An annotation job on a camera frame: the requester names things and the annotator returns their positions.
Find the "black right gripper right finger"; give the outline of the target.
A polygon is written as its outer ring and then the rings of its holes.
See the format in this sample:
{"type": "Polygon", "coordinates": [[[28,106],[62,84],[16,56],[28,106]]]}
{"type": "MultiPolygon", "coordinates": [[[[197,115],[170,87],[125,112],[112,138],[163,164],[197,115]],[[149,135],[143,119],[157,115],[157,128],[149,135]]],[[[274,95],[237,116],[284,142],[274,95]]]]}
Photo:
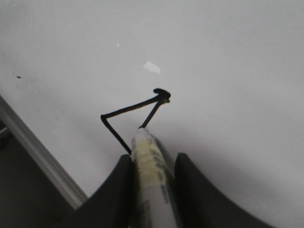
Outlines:
{"type": "Polygon", "coordinates": [[[178,206],[187,228],[301,228],[304,179],[246,163],[215,167],[212,183],[188,155],[175,162],[178,206]]]}

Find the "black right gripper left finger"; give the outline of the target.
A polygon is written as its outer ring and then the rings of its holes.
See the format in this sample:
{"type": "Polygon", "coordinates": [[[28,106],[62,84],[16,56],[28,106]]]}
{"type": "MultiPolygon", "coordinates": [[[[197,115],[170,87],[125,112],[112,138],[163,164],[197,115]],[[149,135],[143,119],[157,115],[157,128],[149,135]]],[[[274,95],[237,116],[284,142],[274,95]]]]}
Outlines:
{"type": "Polygon", "coordinates": [[[98,190],[56,228],[127,228],[133,209],[133,162],[122,155],[98,190]]]}

